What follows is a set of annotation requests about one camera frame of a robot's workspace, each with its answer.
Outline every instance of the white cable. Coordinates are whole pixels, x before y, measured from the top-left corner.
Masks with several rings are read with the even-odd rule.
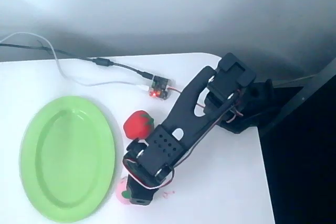
[[[5,40],[13,37],[14,35],[17,35],[17,34],[28,34],[28,35],[32,35],[32,36],[35,36],[35,37],[38,37],[40,39],[43,39],[46,43],[48,43],[49,47],[51,48],[52,50],[52,54],[54,55],[55,57],[55,61],[56,61],[56,65],[57,65],[57,68],[58,68],[58,71],[59,73],[67,80],[70,80],[70,81],[73,81],[79,85],[82,85],[82,86],[85,86],[85,87],[93,87],[93,86],[100,86],[100,85],[106,85],[106,84],[127,84],[127,85],[133,85],[133,86],[137,86],[139,87],[140,89],[142,90],[146,90],[147,88],[147,91],[149,90],[149,86],[146,86],[146,85],[138,85],[138,84],[135,84],[135,83],[132,83],[132,82],[127,82],[127,81],[107,81],[107,82],[99,82],[99,83],[82,83],[82,82],[79,82],[77,81],[76,79],[74,79],[73,77],[70,77],[70,76],[67,76],[63,70],[62,70],[62,67],[59,63],[59,60],[56,56],[56,53],[55,53],[55,50],[54,50],[54,47],[52,46],[52,44],[50,43],[50,41],[48,39],[46,39],[45,37],[41,36],[41,35],[38,35],[38,34],[33,34],[33,33],[28,33],[28,32],[25,32],[25,31],[18,31],[16,33],[13,33],[11,35],[8,35],[7,37],[5,37],[4,39],[0,40],[0,44],[3,43]]]
[[[131,160],[131,159],[126,158],[126,159],[124,159],[124,160],[136,164],[136,162],[133,161],[133,160]],[[167,183],[165,183],[165,184],[161,184],[161,185],[158,185],[158,186],[154,186],[154,187],[148,187],[148,186],[144,185],[141,181],[139,181],[139,180],[138,180],[138,179],[137,179],[137,178],[136,178],[136,177],[135,177],[135,176],[134,176],[128,169],[127,169],[127,167],[125,166],[125,164],[124,164],[123,162],[122,162],[122,164],[123,164],[123,166],[125,167],[125,169],[128,171],[128,174],[129,174],[129,175],[130,175],[136,182],[138,182],[141,186],[143,186],[144,188],[149,189],[149,190],[158,189],[158,188],[167,186],[168,184],[170,184],[170,183],[173,181],[173,178],[174,178],[174,176],[175,176],[175,169],[172,169],[172,176],[171,176],[171,178],[169,179],[169,181],[168,181]]]
[[[316,76],[316,74],[311,74],[310,76],[304,76],[304,77],[296,78],[296,79],[293,79],[293,80],[283,81],[281,83],[274,84],[273,87],[278,87],[278,86],[281,86],[283,84],[289,84],[289,83],[296,82],[296,81],[302,81],[302,80],[310,79],[310,78],[313,78],[315,76]]]

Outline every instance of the table surface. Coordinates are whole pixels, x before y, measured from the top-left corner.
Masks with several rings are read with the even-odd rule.
[[[183,89],[206,65],[217,66],[214,55],[193,53],[110,57],[116,62],[159,74]],[[98,67],[77,59],[60,61],[65,73],[82,82],[111,80],[150,85],[150,80],[118,67]],[[61,77],[54,60],[0,63],[0,223],[53,223],[38,213],[27,199],[20,181],[19,149],[32,117],[51,100],[79,95],[93,101],[106,115],[116,141],[114,185],[127,173],[121,158],[130,140],[123,122],[136,110],[146,110],[161,123],[177,93],[166,101],[148,96],[136,87],[111,84],[83,87]],[[203,102],[206,90],[200,95]],[[195,113],[202,113],[197,108]],[[214,127],[193,154],[176,169],[173,182],[160,189],[149,206],[122,205],[114,186],[99,209],[79,223],[274,223],[258,130],[251,127],[233,134]],[[175,191],[168,197],[164,192]]]

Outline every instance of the pink object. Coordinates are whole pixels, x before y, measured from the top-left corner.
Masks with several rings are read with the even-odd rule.
[[[127,193],[125,191],[127,191],[126,189],[126,184],[127,184],[127,177],[123,177],[120,182],[117,184],[117,188],[115,189],[115,196],[117,197],[117,200],[124,204],[124,205],[130,205],[130,200],[125,198],[124,195],[126,195]]]
[[[163,198],[168,199],[171,194],[175,194],[175,191],[165,191],[162,196]]]

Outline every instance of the plastic plate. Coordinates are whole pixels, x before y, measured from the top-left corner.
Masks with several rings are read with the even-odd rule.
[[[107,120],[90,101],[62,97],[44,106],[25,133],[20,155],[24,190],[44,216],[73,222],[104,199],[114,170]]]

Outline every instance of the gray wall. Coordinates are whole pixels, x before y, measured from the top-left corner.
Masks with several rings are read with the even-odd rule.
[[[0,0],[0,35],[14,31],[84,56],[231,51],[261,77],[294,78],[336,55],[336,0]],[[50,57],[0,49],[0,61]]]

